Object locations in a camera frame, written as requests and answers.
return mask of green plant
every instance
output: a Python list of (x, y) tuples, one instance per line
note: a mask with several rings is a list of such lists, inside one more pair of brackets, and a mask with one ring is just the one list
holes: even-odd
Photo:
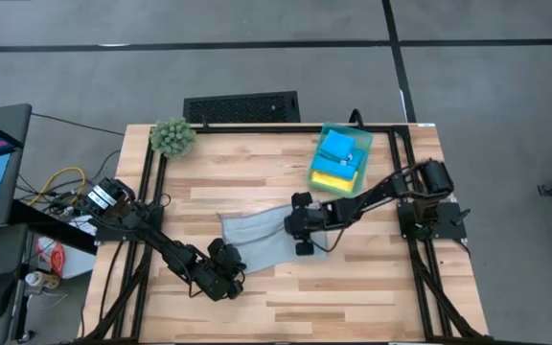
[(184, 120), (157, 122), (156, 128), (150, 134), (152, 150), (159, 151), (168, 158), (189, 153), (195, 141), (196, 132)]

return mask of metal bracket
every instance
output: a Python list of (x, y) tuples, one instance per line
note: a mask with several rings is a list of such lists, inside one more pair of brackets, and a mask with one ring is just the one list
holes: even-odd
[(414, 205), (411, 202), (398, 204), (398, 219), (403, 238), (412, 237), (419, 241), (428, 239), (462, 240), (468, 235), (463, 221), (460, 221), (461, 209), (457, 202), (440, 202), (436, 208), (438, 219), (430, 228), (418, 224)]

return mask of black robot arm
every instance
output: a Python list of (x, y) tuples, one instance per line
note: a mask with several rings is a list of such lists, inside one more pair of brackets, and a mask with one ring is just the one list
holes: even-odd
[[(424, 190), (408, 188), (413, 179), (421, 177)], [(364, 213), (394, 199), (414, 199), (418, 222), (428, 224), (435, 219), (438, 202), (453, 191), (453, 184), (444, 163), (428, 160), (385, 177), (374, 188), (353, 198), (340, 198), (312, 207), (310, 193), (296, 193), (291, 197), (293, 211), (285, 218), (285, 229), (301, 242), (298, 255), (313, 253), (310, 233), (315, 231), (343, 230), (361, 219)]]
[(152, 221), (163, 206), (136, 201), (130, 188), (117, 179), (105, 178), (79, 202), (82, 211), (93, 216), (89, 222), (98, 228), (132, 234), (158, 251), (168, 269), (188, 285), (193, 282), (213, 301), (234, 299), (242, 292), (245, 265), (238, 250), (222, 239), (214, 239), (205, 255), (190, 244), (170, 240)]

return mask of gray towel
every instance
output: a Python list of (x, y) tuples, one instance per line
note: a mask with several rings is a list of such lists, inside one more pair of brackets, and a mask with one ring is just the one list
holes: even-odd
[[(280, 206), (258, 214), (218, 215), (222, 224), (225, 243), (233, 244), (246, 264), (244, 273), (253, 273), (280, 263), (297, 262), (307, 258), (327, 258), (327, 253), (314, 248), (314, 255), (298, 257), (297, 241), (285, 231), (285, 217), (291, 214), (291, 206)], [(312, 233), (311, 238), (323, 248), (327, 247), (325, 231)]]

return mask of wooden table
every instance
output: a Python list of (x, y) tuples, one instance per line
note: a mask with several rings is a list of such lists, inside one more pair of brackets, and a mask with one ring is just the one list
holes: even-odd
[[(127, 127), (116, 173), (136, 191), (149, 130), (148, 125)], [(410, 125), (410, 134), (417, 161), (444, 159), (435, 126)], [(210, 241), (221, 236), (217, 213), (253, 213), (289, 204), (293, 193), (308, 189), (306, 174), (317, 140), (318, 134), (198, 134), (187, 157), (169, 160), (164, 193), (172, 197), (172, 203), (165, 209), (163, 232), (207, 252)], [(148, 196), (152, 196), (157, 161), (152, 165)], [(365, 188), (392, 171), (387, 136), (377, 133)], [(317, 191), (313, 196), (334, 198)], [(329, 233), (330, 243), (336, 235)], [(445, 293), (470, 324), (485, 334), (468, 255), (453, 241), (434, 243)], [(84, 310), (88, 332), (98, 321), (115, 247), (116, 243), (102, 245), (97, 254)], [(114, 266), (106, 310), (120, 290), (126, 250), (125, 244)], [(140, 246), (136, 263), (142, 252)], [(427, 296), (438, 334), (436, 304), (430, 292)], [(129, 310), (134, 300), (132, 296), (127, 305), (123, 335), (130, 332)], [(204, 295), (190, 299), (187, 286), (169, 272), (160, 255), (152, 257), (140, 337), (144, 342), (420, 339), (423, 332), (412, 268), (407, 245), (400, 237), (395, 203), (366, 214), (349, 228), (326, 260), (278, 264), (248, 275), (244, 293), (236, 300), (213, 302)]]

